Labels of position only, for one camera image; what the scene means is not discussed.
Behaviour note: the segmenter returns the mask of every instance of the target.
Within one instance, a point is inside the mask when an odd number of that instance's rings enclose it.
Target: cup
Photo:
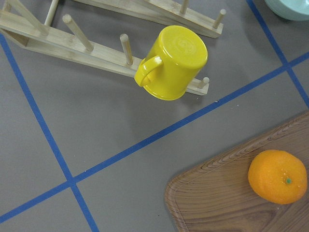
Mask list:
[[[134,76],[136,83],[162,100],[175,100],[207,62],[205,44],[182,26],[164,28]]]

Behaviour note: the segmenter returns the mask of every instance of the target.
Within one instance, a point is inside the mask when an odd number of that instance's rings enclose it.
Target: gray floor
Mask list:
[[[50,0],[22,2],[44,22]],[[309,21],[279,18],[262,0],[190,8],[227,15],[221,37],[201,36],[209,61],[197,78],[210,78],[208,95],[176,101],[0,36],[0,231],[175,232],[171,178],[308,110]],[[66,13],[99,44],[121,51],[128,34],[140,58],[164,28],[71,0],[52,26],[69,32]]]

